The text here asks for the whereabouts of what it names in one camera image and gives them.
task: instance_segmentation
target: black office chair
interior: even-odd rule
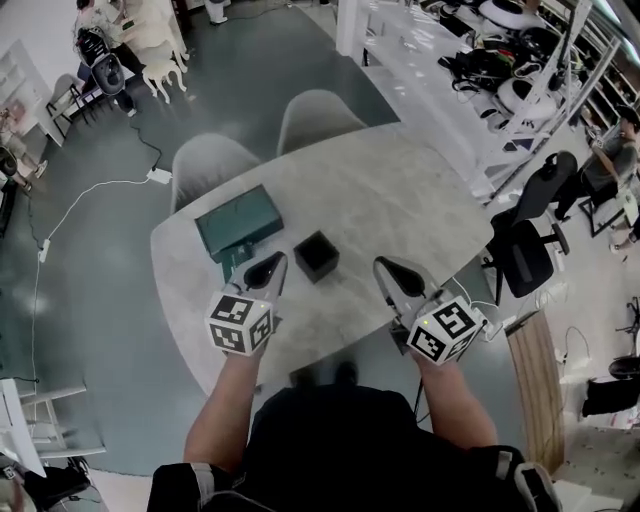
[[[518,204],[491,219],[495,235],[487,250],[493,261],[485,259],[482,267],[497,270],[496,304],[500,304],[505,279],[514,297],[524,297],[553,275],[546,244],[558,242],[562,252],[569,254],[560,226],[552,224],[553,234],[541,237],[529,219],[544,214],[556,191],[577,169],[578,162],[567,151],[549,156],[527,181]]]

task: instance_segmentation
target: forearm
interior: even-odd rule
[[[418,361],[433,433],[460,448],[493,446],[496,427],[476,399],[454,362],[440,367]]]
[[[602,163],[602,166],[607,170],[607,172],[617,180],[618,173],[616,172],[611,159],[605,155],[600,148],[593,148],[593,153],[598,157],[598,160],[600,160],[600,163]]]
[[[218,382],[191,427],[185,462],[206,462],[233,473],[247,444],[259,358],[229,355]]]

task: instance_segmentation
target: sneaker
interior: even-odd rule
[[[569,217],[568,215],[565,215],[564,217],[561,217],[560,215],[558,215],[558,210],[556,209],[553,212],[553,216],[556,218],[556,220],[558,220],[559,222],[567,222],[571,217]]]
[[[44,174],[44,171],[47,170],[47,165],[49,165],[49,160],[45,160],[44,162],[41,162],[40,165],[36,167],[36,178],[42,177],[42,175]]]

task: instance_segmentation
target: white chair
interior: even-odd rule
[[[280,130],[278,156],[366,127],[334,93],[306,91],[287,105]]]
[[[185,142],[173,158],[171,213],[260,164],[236,141],[204,133]]]

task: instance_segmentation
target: white table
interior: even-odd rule
[[[301,149],[235,178],[169,217],[151,235],[160,301],[189,369],[205,392],[225,356],[209,343],[205,309],[223,286],[222,269],[194,219],[264,185],[284,230],[256,247],[284,251],[289,271],[278,303],[284,321],[269,342],[259,383],[336,352],[393,318],[375,283],[376,256],[407,258],[443,283],[489,242],[493,230],[462,180],[400,124],[369,128]],[[338,268],[312,285],[293,247],[321,229],[340,252]]]

